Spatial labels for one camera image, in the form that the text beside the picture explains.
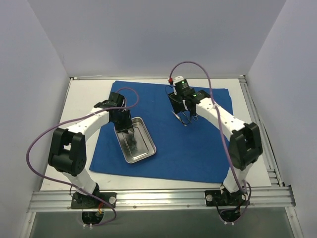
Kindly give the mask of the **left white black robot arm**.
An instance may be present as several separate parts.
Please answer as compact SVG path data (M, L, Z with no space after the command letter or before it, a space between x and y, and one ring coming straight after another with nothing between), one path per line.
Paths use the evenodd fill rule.
M64 174L83 195L82 202L89 208L99 204L99 186L87 170L86 142L102 126L113 123L116 132L134 132L126 98L111 92L109 98L94 105L93 109L66 129L58 127L53 132L48 163Z

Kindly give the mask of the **blue surgical cloth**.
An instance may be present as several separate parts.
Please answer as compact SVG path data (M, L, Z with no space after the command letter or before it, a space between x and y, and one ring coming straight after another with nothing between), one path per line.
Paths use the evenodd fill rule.
M131 115L141 117L156 146L156 153L128 163L111 123L100 130L90 170L97 173L156 179L221 183L229 164L219 130L204 118L188 126L172 113L162 84L116 81L112 92L122 90Z

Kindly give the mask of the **steel instrument tray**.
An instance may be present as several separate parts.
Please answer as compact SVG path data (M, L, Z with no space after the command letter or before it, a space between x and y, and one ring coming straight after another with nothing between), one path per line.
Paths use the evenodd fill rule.
M134 132L128 133L115 131L123 157L129 164L138 162L154 155L157 151L156 146L146 128L141 117L132 119Z

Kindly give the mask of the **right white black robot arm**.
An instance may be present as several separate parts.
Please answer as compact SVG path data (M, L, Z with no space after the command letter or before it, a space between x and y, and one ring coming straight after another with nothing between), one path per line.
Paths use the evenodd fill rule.
M186 97L172 92L168 97L176 114L189 111L190 116L203 117L219 129L229 163L220 199L224 204L232 204L238 198L237 191L247 193L247 174L263 153L259 126L236 118L203 90Z

